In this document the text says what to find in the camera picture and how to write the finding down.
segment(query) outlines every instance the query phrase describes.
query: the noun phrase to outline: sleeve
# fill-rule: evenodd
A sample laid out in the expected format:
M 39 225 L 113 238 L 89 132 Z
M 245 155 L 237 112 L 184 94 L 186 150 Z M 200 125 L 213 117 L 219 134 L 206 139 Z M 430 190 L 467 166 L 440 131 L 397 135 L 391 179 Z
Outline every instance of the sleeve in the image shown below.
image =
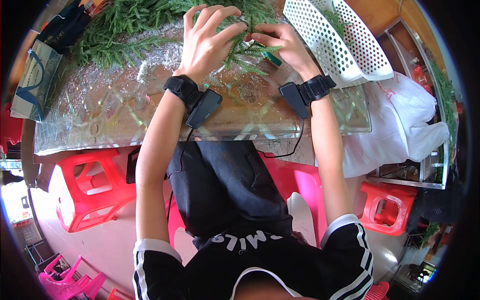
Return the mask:
M 347 214 L 333 221 L 320 246 L 342 270 L 336 276 L 330 300 L 363 299 L 373 284 L 373 256 L 357 216 Z
M 143 239 L 133 249 L 133 287 L 137 300 L 163 299 L 171 281 L 183 270 L 181 257 L 173 247 L 157 239 Z

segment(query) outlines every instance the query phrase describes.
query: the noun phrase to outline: black t-shirt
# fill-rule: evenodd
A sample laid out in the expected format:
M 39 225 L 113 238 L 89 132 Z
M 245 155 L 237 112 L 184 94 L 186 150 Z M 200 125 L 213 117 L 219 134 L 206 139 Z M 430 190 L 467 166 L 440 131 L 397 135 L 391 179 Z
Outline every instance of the black t-shirt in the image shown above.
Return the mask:
M 373 259 L 358 218 L 349 214 L 332 222 L 321 247 L 243 226 L 212 237 L 184 267 L 168 243 L 139 240 L 133 252 L 135 296 L 233 299 L 245 274 L 264 271 L 294 297 L 363 299 L 373 283 Z

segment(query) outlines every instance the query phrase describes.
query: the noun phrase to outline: right hand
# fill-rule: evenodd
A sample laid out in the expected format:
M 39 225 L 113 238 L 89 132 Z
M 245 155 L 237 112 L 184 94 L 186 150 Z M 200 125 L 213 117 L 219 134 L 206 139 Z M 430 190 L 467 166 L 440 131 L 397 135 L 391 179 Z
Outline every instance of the right hand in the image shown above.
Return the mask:
M 300 39 L 288 24 L 259 24 L 255 30 L 268 34 L 275 33 L 276 38 L 260 33 L 248 33 L 245 41 L 254 40 L 265 46 L 282 46 L 278 51 L 283 60 L 291 65 L 307 81 L 319 74 L 320 70 L 313 62 Z

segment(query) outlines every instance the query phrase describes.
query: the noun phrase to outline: leg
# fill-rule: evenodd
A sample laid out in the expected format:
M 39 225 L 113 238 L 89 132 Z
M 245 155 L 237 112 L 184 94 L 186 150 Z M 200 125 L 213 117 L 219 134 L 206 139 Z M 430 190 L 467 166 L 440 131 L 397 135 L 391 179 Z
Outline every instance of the leg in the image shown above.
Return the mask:
M 292 233 L 287 204 L 252 141 L 197 142 L 197 145 L 243 218 L 268 224 L 270 228 L 266 230 L 277 234 Z
M 167 174 L 180 169 L 180 154 L 184 144 L 177 144 Z M 182 164 L 182 171 L 173 174 L 169 181 L 185 223 L 185 231 L 194 237 L 210 238 L 224 231 L 238 216 L 238 212 L 213 169 L 204 163 L 196 143 L 187 144 Z

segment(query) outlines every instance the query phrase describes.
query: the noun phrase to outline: paper bag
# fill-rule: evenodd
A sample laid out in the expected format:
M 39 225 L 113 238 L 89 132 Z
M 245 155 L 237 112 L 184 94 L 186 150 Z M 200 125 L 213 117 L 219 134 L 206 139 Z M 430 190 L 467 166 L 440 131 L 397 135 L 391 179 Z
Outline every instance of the paper bag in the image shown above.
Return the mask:
M 10 116 L 42 121 L 48 91 L 61 58 L 50 46 L 35 41 L 13 97 Z

